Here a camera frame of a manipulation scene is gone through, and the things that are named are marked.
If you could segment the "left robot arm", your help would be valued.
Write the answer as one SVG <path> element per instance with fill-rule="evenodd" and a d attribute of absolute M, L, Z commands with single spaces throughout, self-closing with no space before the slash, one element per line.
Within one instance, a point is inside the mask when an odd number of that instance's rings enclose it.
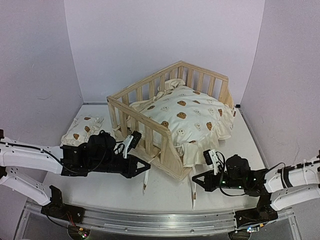
<path fill-rule="evenodd" d="M 36 169 L 67 177 L 87 177 L 90 173 L 120 174 L 127 179 L 148 174 L 151 165 L 130 154 L 141 139 L 134 131 L 124 141 L 116 141 L 101 130 L 79 146 L 38 146 L 0 136 L 0 183 L 35 200 L 57 219 L 67 207 L 54 198 L 55 189 L 19 173 L 19 168 Z"/>

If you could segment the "bear print cushion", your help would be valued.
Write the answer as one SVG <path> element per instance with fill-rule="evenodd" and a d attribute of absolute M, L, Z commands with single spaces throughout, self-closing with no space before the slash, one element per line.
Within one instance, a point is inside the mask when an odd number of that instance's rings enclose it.
<path fill-rule="evenodd" d="M 140 157 L 172 178 L 182 181 L 197 165 L 204 165 L 203 152 L 231 137 L 235 108 L 226 102 L 188 86 L 181 78 L 149 84 L 150 96 L 143 99 L 142 88 L 136 100 L 128 95 L 107 98 L 114 134 L 124 139 L 141 133 Z"/>

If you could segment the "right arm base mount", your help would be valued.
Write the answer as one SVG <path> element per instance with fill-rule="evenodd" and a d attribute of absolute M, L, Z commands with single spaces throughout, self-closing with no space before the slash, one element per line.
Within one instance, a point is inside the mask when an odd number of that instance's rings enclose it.
<path fill-rule="evenodd" d="M 257 226 L 277 220 L 278 213 L 271 207 L 271 203 L 271 194 L 262 195 L 256 207 L 237 210 L 234 215 L 236 228 Z"/>

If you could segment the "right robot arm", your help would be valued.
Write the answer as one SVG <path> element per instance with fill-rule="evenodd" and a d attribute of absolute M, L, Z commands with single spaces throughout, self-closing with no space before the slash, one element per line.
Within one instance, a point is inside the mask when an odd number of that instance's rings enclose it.
<path fill-rule="evenodd" d="M 192 181 L 206 192 L 226 189 L 242 190 L 244 195 L 258 197 L 252 218 L 262 222 L 272 209 L 279 211 L 320 197 L 320 157 L 287 166 L 280 162 L 271 168 L 252 170 L 249 161 L 235 154 L 225 158 L 219 151 L 203 153 L 210 170 L 194 175 Z"/>

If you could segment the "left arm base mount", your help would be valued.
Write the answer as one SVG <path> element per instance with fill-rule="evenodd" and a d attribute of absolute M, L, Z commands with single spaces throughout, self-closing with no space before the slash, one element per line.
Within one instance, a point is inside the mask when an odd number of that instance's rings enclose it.
<path fill-rule="evenodd" d="M 41 213 L 48 217 L 70 221 L 74 224 L 82 223 L 85 209 L 64 203 L 62 192 L 57 187 L 50 185 L 49 189 L 51 190 L 51 197 L 49 198 L 49 203 L 42 206 Z"/>

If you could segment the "wooden pet bed frame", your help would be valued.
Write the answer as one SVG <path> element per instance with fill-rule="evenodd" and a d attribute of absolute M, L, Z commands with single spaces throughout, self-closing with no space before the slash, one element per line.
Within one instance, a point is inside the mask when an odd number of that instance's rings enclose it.
<path fill-rule="evenodd" d="M 232 135 L 226 75 L 179 61 L 107 97 L 114 134 L 141 133 L 138 154 L 181 181 Z"/>

